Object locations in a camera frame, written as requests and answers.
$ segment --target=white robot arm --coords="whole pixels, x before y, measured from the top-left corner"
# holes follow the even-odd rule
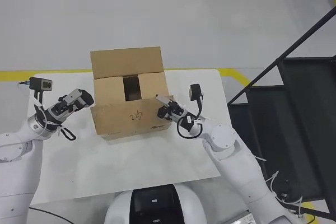
[[[192,85],[191,90],[193,93],[190,91],[190,99],[198,102],[197,116],[181,108],[177,102],[157,95],[156,99],[164,104],[158,111],[158,117],[176,122],[177,129],[179,126],[185,128],[192,137],[184,137],[179,133],[184,138],[203,139],[203,147],[216,168],[240,194],[257,223],[302,224],[275,199],[265,183],[256,158],[236,131],[231,126],[200,116],[200,87]]]
[[[88,92],[75,89],[46,110],[36,106],[36,114],[18,132],[0,134],[0,224],[26,223],[40,181],[43,140],[72,113],[93,103]]]

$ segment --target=white table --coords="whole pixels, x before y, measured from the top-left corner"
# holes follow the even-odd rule
[[[189,100],[188,90],[191,84],[199,83],[204,92],[202,115],[231,125],[217,70],[165,72],[170,94],[181,106],[197,112],[196,102]],[[92,73],[37,74],[35,77],[53,80],[53,90],[44,93],[45,108],[75,88],[94,95]],[[30,101],[28,116],[34,112]],[[64,125],[77,140],[70,142],[55,134],[44,142],[41,180],[32,204],[220,175],[201,140],[180,138],[174,124],[168,130],[112,141],[96,135],[90,109],[74,113]]]

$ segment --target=cardboard box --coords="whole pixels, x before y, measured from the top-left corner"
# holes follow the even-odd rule
[[[95,103],[91,108],[96,132],[106,139],[167,129],[157,117],[169,96],[159,47],[91,52]]]

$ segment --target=box opening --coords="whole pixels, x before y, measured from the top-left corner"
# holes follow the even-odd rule
[[[126,101],[142,99],[138,75],[123,77],[124,96]]]

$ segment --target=black metal stairs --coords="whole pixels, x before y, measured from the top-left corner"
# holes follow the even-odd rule
[[[325,199],[329,213],[303,213],[336,221],[336,55],[286,58],[336,14],[336,7],[240,91],[229,103],[233,128],[259,162],[265,178],[287,201]],[[283,86],[253,86],[275,66]],[[243,93],[248,103],[233,104]],[[285,205],[289,209],[296,206]]]

